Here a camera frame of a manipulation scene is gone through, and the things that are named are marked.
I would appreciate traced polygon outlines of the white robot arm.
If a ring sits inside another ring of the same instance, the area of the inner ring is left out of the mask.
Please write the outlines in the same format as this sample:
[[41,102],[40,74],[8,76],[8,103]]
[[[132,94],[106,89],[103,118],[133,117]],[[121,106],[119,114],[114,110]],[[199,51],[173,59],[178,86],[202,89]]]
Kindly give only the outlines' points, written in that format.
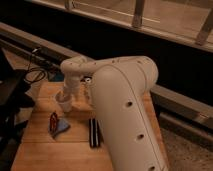
[[155,62],[147,56],[89,61],[84,56],[64,60],[63,95],[77,93],[83,77],[114,171],[168,171],[146,114],[142,95],[158,79]]

